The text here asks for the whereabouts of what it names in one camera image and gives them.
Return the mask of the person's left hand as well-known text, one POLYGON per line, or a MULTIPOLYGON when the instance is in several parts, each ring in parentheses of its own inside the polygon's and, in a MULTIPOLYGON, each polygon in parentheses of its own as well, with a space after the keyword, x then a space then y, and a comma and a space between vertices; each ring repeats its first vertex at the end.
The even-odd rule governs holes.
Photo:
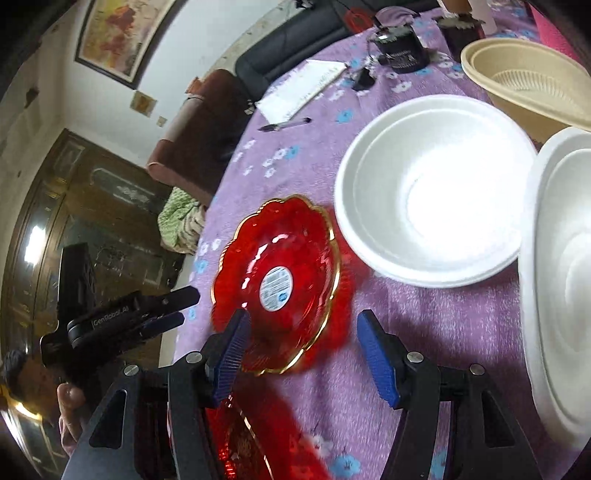
POLYGON ((87 408, 83 391, 71 383, 62 383, 57 387, 57 401, 61 447, 71 457, 92 411, 87 408))

